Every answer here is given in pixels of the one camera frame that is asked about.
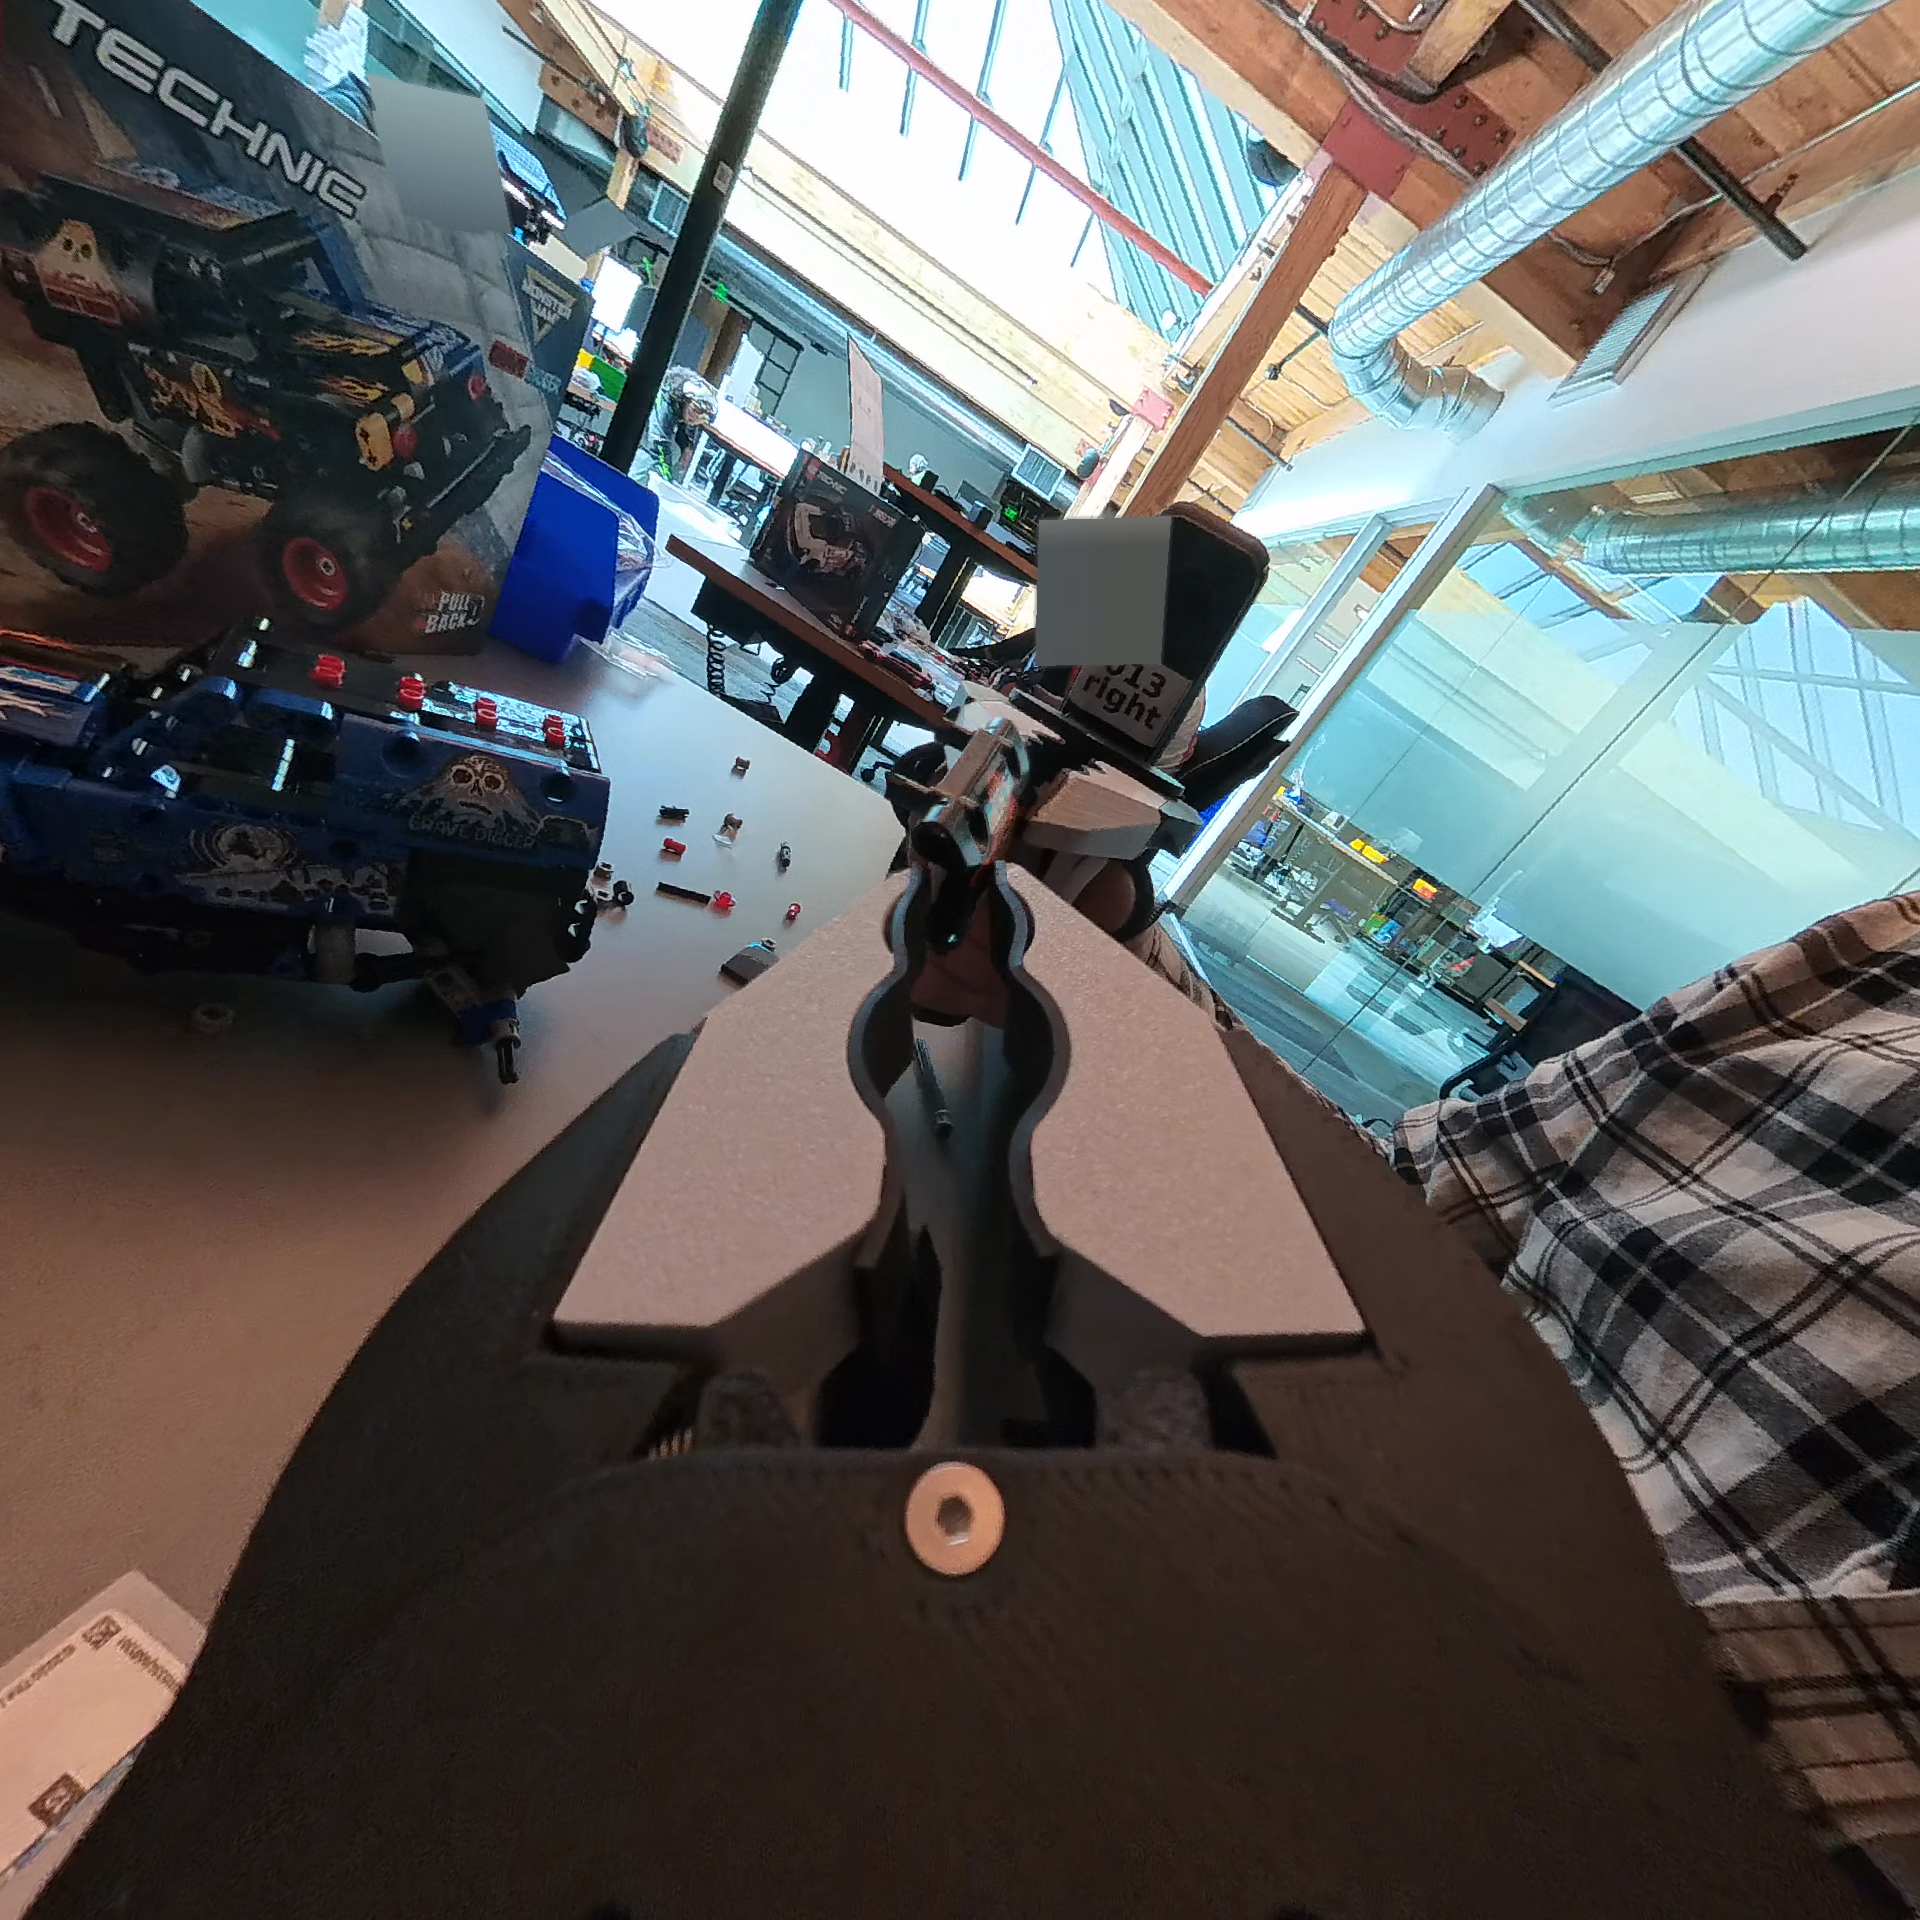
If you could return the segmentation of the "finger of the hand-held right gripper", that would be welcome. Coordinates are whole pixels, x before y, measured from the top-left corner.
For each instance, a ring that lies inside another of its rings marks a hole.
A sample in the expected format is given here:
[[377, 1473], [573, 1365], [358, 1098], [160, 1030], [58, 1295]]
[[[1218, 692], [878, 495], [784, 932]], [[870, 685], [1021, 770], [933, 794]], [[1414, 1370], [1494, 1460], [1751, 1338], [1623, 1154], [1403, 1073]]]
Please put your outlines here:
[[1024, 745], [1005, 860], [1042, 871], [1050, 860], [1130, 861], [1183, 852], [1200, 829], [1179, 796], [1062, 745]]
[[923, 899], [968, 900], [1037, 799], [1037, 751], [1017, 722], [985, 722], [965, 745], [896, 758], [896, 817]]

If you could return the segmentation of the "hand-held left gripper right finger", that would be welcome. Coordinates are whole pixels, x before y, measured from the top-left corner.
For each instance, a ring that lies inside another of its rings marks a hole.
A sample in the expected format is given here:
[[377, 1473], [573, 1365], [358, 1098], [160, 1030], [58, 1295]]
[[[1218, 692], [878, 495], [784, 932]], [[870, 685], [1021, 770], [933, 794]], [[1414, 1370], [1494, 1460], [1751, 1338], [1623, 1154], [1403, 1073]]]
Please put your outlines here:
[[1015, 1219], [1037, 1345], [1096, 1443], [1211, 1443], [1239, 1363], [1345, 1359], [1366, 1326], [1227, 1049], [1150, 965], [1024, 871], [993, 871]]

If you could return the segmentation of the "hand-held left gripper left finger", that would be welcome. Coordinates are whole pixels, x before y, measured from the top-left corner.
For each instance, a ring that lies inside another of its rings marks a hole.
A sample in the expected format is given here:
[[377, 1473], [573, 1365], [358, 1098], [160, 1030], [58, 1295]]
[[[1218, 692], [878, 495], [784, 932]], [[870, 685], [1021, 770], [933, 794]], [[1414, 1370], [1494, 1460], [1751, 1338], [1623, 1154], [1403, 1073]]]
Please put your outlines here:
[[942, 1285], [886, 1098], [918, 906], [886, 876], [704, 1019], [561, 1290], [561, 1349], [763, 1377], [819, 1443], [914, 1438]]

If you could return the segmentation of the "blue black brick truck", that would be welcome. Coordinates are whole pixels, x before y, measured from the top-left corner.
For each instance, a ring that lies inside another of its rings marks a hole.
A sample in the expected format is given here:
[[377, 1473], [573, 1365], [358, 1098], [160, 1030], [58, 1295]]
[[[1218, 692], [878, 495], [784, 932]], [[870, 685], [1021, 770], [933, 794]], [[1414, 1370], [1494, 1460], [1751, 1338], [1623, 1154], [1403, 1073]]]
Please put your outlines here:
[[261, 618], [143, 666], [1, 638], [1, 907], [137, 971], [419, 980], [518, 1078], [592, 942], [589, 724]]

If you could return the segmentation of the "grey desk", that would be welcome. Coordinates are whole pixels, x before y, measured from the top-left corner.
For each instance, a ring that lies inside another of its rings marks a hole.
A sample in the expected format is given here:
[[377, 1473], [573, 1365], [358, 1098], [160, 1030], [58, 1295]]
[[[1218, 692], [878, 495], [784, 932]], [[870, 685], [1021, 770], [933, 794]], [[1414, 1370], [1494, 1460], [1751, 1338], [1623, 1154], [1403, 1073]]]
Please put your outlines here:
[[[798, 938], [886, 874], [883, 799], [674, 675], [426, 663], [579, 713], [610, 777], [605, 857], [734, 751], [800, 843]], [[5, 1662], [137, 1570], [210, 1625], [339, 1372], [520, 1166], [729, 986], [767, 903], [646, 899], [531, 989], [518, 1084], [423, 989], [139, 975], [5, 932]]]

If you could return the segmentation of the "black office chair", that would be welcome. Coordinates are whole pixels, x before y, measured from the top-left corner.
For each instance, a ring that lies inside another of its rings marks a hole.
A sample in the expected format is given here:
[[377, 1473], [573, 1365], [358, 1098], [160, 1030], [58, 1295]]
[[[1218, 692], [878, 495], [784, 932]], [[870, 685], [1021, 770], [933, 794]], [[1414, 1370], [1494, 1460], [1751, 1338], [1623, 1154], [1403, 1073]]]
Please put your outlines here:
[[1291, 705], [1263, 692], [1203, 722], [1179, 767], [1185, 804], [1207, 814], [1248, 779], [1259, 777], [1285, 750], [1296, 719], [1297, 711]]

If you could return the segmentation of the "wooden background table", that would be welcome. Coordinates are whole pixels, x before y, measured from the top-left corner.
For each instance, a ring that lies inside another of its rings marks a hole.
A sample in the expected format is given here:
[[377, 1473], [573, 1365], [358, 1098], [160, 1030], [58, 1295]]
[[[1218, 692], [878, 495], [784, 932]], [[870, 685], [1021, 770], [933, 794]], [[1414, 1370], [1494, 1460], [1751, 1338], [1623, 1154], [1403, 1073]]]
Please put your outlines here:
[[680, 535], [670, 535], [663, 550], [701, 577], [694, 615], [707, 633], [765, 641], [782, 661], [798, 663], [806, 671], [806, 685], [779, 726], [786, 740], [806, 751], [819, 750], [840, 701], [848, 701], [848, 719], [839, 726], [827, 762], [848, 774], [857, 767], [859, 755], [891, 724], [918, 729], [951, 745], [967, 740], [968, 726], [953, 713], [827, 628], [735, 548], [707, 550]]

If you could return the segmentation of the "scattered small brick pieces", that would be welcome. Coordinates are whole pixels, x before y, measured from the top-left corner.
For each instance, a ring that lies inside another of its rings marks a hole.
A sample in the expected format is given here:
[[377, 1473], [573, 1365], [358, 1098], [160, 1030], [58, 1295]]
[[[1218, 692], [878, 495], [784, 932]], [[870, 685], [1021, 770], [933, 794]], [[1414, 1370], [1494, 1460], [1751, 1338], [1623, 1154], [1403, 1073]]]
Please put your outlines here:
[[625, 919], [653, 899], [715, 921], [769, 906], [779, 927], [798, 927], [806, 915], [798, 829], [761, 789], [761, 762], [758, 751], [734, 751], [710, 796], [680, 799], [680, 789], [671, 786], [650, 804], [640, 821], [640, 841], [625, 854], [600, 854], [589, 868], [586, 919]]

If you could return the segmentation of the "black picture box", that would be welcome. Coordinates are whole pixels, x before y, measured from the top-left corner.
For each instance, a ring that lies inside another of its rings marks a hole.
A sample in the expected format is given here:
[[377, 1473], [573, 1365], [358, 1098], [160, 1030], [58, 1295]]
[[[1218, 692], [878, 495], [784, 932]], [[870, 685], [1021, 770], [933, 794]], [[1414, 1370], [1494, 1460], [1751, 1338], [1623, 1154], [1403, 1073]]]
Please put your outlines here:
[[874, 636], [920, 542], [911, 513], [801, 452], [757, 530], [750, 562], [827, 628], [863, 641]]

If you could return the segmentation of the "blue storage bin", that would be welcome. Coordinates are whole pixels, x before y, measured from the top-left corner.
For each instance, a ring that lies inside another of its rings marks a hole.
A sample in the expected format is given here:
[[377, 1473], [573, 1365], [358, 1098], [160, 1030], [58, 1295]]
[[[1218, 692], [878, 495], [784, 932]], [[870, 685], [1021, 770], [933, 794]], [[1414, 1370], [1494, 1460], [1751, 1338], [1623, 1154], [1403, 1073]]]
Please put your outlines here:
[[661, 498], [561, 435], [518, 527], [487, 633], [557, 666], [578, 650], [610, 657], [653, 577]]

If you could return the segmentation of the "black pole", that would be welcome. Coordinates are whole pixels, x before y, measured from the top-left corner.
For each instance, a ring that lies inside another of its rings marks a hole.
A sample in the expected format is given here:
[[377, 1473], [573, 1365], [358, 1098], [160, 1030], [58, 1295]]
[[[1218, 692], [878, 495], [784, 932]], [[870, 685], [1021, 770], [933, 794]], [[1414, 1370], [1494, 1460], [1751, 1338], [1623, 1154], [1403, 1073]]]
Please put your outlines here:
[[712, 241], [729, 212], [735, 175], [758, 131], [761, 113], [776, 81], [784, 50], [798, 27], [800, 12], [801, 2], [761, 2], [743, 43], [701, 171], [688, 195], [680, 229], [664, 259], [625, 385], [602, 436], [600, 458], [619, 474], [631, 474], [640, 455], [664, 371], [688, 323], [691, 297], [699, 293]]

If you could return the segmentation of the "white sticker sheet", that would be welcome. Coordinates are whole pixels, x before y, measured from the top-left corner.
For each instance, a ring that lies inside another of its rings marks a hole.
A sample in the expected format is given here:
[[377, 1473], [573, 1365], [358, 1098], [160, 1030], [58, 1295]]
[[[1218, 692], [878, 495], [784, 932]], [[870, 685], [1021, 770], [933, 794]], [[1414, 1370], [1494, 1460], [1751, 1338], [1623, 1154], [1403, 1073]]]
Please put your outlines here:
[[1, 1668], [1, 1915], [38, 1897], [173, 1708], [206, 1638], [143, 1572], [119, 1574]]

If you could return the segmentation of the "monster truck set box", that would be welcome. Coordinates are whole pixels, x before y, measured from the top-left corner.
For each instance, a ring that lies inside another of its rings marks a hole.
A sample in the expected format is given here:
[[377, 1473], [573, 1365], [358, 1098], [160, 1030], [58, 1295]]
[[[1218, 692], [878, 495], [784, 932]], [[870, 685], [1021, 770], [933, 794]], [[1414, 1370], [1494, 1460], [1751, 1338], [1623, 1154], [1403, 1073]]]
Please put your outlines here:
[[195, 4], [5, 4], [5, 628], [481, 650], [579, 289]]

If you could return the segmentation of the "silver ventilation duct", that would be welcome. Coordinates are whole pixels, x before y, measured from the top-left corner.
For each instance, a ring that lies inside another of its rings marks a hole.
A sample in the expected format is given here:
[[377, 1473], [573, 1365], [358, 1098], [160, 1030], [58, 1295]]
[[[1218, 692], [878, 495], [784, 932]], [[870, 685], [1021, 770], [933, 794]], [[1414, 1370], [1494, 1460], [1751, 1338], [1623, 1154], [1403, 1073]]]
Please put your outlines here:
[[1344, 295], [1328, 349], [1347, 396], [1394, 427], [1454, 442], [1480, 431], [1501, 394], [1465, 367], [1418, 363], [1400, 333], [1879, 12], [1880, 2], [1690, 2], [1650, 27]]
[[1574, 538], [1597, 569], [1623, 578], [1689, 571], [1905, 571], [1917, 567], [1917, 479], [1853, 494], [1730, 495], [1696, 513], [1609, 513]]

